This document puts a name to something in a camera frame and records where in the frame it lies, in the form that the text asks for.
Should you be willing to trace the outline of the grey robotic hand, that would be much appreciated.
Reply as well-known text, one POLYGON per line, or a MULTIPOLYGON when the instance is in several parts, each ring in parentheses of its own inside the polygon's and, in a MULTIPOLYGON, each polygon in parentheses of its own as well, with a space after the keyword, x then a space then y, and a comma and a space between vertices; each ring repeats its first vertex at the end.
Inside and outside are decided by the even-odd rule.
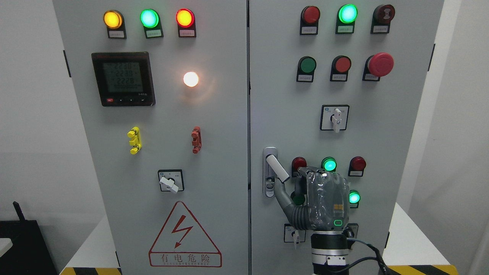
POLYGON ((342 233, 349 221, 348 181, 337 172, 317 167, 301 167, 299 174, 307 181, 306 206, 295 205, 283 183, 275 186, 275 197, 288 222, 297 230, 342 233))

